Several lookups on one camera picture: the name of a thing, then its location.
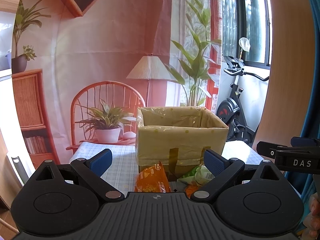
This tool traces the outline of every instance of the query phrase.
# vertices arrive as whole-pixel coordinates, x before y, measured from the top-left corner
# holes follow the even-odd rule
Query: bike handlebar
[[[224,68],[223,71],[225,73],[227,73],[228,75],[233,76],[233,77],[235,77],[237,75],[243,76],[243,74],[244,74],[244,71],[241,70],[241,69],[240,70],[236,70],[236,69],[233,69],[233,68]]]
[[[269,76],[267,76],[266,78],[262,78],[261,76],[258,76],[255,73],[250,73],[250,72],[245,72],[244,75],[250,75],[250,76],[254,76],[257,79],[260,79],[261,81],[268,81],[269,80]]]
[[[233,69],[233,68],[224,68],[223,71],[233,77],[238,76],[238,75],[239,76],[250,75],[250,76],[256,77],[257,79],[260,79],[261,81],[268,81],[269,80],[269,76],[266,78],[262,78],[261,76],[258,76],[255,73],[246,72],[246,71],[243,71],[242,69],[237,70],[237,69]]]

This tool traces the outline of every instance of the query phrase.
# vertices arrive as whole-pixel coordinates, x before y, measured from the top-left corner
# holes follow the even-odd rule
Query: blue curtain
[[[301,137],[320,138],[320,110],[317,107],[320,102],[320,0],[310,0],[314,24],[315,24],[315,70],[313,86],[306,119],[301,131]],[[286,178],[301,194],[305,204],[304,217],[310,212],[308,207],[309,197],[316,192],[316,187],[311,174],[287,172]]]

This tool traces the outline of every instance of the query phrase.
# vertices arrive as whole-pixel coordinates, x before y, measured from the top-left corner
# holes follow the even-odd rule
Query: white flower pot
[[[119,139],[120,128],[110,130],[94,130],[99,143],[116,143]]]

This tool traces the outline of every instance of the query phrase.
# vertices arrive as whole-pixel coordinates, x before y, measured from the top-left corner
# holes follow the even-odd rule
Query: cardboard box
[[[139,172],[159,161],[175,181],[203,162],[206,149],[222,154],[229,128],[205,107],[144,107],[137,111]]]

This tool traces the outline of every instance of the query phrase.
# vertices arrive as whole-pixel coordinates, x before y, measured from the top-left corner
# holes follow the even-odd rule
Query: hand
[[[318,230],[320,230],[320,203],[317,193],[311,195],[309,199],[309,209],[311,212],[303,221],[307,229],[302,234],[302,240],[312,240],[318,237]]]

